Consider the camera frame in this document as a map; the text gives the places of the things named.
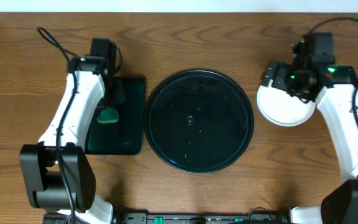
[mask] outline white wall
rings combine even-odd
[[[358,12],[358,0],[0,0],[0,12]]]

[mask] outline green led light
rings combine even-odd
[[[327,68],[330,73],[335,72],[335,68]]]

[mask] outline green connector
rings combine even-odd
[[[155,217],[154,224],[162,224],[162,217]]]

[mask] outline wood grain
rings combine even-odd
[[[37,26],[78,54],[89,52],[92,37],[109,37],[124,55],[121,75],[145,75],[147,96],[175,72],[209,68],[229,75],[250,98],[255,116],[250,146],[222,171],[182,173],[164,164],[145,138],[136,156],[88,156],[97,193],[118,210],[248,213],[256,206],[320,204],[339,185],[323,117],[316,111],[298,127],[276,126],[260,114],[255,94],[268,62],[290,62],[290,44],[333,16],[0,13],[0,223],[40,223],[44,213],[27,201],[19,151],[46,130],[66,74],[61,53],[39,37]],[[340,22],[322,30],[335,31],[338,62],[358,71],[358,26]]]

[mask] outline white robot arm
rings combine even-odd
[[[27,196],[34,208],[65,215],[72,214],[68,209],[72,208],[76,218],[86,223],[112,222],[113,206],[96,195],[96,178],[84,150],[96,107],[114,103],[111,93],[114,91],[114,72],[117,71],[116,49],[115,44],[108,39],[93,39],[89,56],[76,55],[68,61],[65,92],[52,122],[38,144],[23,145],[20,154],[21,168]],[[57,147],[57,129],[61,120],[60,146]],[[60,166],[60,172],[46,169],[54,164]]]
[[[341,184],[358,176],[358,130],[352,114],[352,94],[350,84],[324,87],[316,98],[317,109],[323,115],[334,143],[341,171]],[[322,224],[321,207],[295,207],[290,210],[293,223]]]
[[[62,147],[68,142],[85,148],[86,135],[91,124],[93,113],[100,99],[104,96],[104,83],[102,76],[90,71],[75,71],[78,82],[78,91],[63,124],[61,143]],[[55,117],[47,131],[41,136],[39,142],[45,146],[56,145],[56,128],[65,110],[73,90],[73,75],[67,75],[66,89],[59,104]],[[70,215],[70,210],[60,209],[58,213]],[[96,195],[92,206],[85,213],[76,212],[76,217],[91,224],[110,224],[113,216],[113,207]]]

